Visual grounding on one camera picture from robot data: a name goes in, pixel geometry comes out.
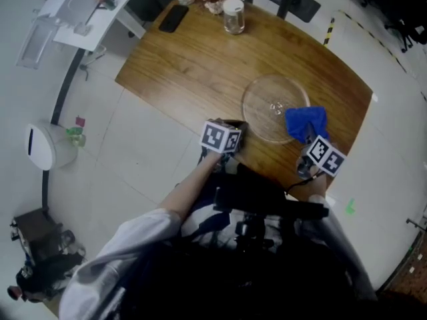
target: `person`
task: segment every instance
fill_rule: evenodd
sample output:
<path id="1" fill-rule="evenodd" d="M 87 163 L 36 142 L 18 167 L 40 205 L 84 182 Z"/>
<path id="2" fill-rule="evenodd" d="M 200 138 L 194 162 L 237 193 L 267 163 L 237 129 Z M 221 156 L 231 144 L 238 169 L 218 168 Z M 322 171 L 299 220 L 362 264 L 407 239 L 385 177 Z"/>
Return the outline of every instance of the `person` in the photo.
<path id="1" fill-rule="evenodd" d="M 266 217 L 263 243 L 269 245 L 237 250 L 236 224 L 247 215 L 214 209 L 218 184 L 233 181 L 214 172 L 221 158 L 209 152 L 157 209 L 118 228 L 72 277 L 60 320 L 141 319 L 152 313 L 240 319 L 275 315 L 284 305 L 376 299 L 337 227 L 305 226 L 310 238 L 302 226 L 297 229 L 298 220 Z M 256 173 L 239 165 L 239 174 L 255 179 L 248 190 L 266 191 Z M 324 176 L 305 188 L 316 194 L 311 201 L 327 205 Z M 313 235 L 322 227 L 324 241 Z"/>
<path id="2" fill-rule="evenodd" d="M 20 298 L 32 303 L 42 302 L 53 296 L 53 284 L 64 280 L 64 274 L 83 261 L 84 250 L 74 254 L 58 254 L 46 260 L 30 265 L 27 261 L 16 274 L 17 285 L 7 288 L 7 294 L 13 300 Z"/>

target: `white tile floor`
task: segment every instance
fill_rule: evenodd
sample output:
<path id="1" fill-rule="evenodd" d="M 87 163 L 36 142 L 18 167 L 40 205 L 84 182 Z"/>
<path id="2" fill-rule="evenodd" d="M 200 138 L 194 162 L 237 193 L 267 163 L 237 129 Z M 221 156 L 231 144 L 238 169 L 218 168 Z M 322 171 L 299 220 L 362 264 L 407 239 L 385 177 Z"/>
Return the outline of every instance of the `white tile floor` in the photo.
<path id="1" fill-rule="evenodd" d="M 292 14 L 286 20 L 322 43 L 334 17 L 329 49 L 374 92 L 328 200 L 379 287 L 416 235 L 406 218 L 419 219 L 427 203 L 427 103 L 420 94 L 427 93 L 426 55 L 420 45 L 404 55 L 379 12 L 361 8 L 358 0 L 316 1 L 322 7 L 310 23 Z M 274 14 L 278 8 L 268 0 L 254 3 Z M 386 44 L 408 74 L 339 9 Z M 104 41 L 107 55 L 91 65 L 87 82 L 77 73 L 60 119 L 72 127 L 76 116 L 86 118 L 87 145 L 75 162 L 51 172 L 49 206 L 85 244 L 88 258 L 120 223 L 153 209 L 195 167 L 200 153 L 192 132 L 114 82 L 136 43 L 115 23 Z M 352 215 L 345 212 L 350 199 Z"/>

